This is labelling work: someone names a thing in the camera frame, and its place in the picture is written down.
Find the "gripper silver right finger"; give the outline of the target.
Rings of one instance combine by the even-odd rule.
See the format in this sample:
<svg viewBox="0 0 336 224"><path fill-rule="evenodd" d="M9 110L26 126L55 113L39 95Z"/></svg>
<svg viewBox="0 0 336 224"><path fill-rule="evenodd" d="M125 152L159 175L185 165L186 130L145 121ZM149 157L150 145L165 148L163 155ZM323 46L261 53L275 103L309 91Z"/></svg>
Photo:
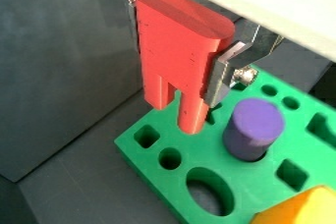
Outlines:
<svg viewBox="0 0 336 224"><path fill-rule="evenodd" d="M241 39L214 58L210 83L205 95L206 104L215 108L233 87L251 85L259 71L251 64L267 57L282 44L285 37L251 21L242 23Z"/></svg>

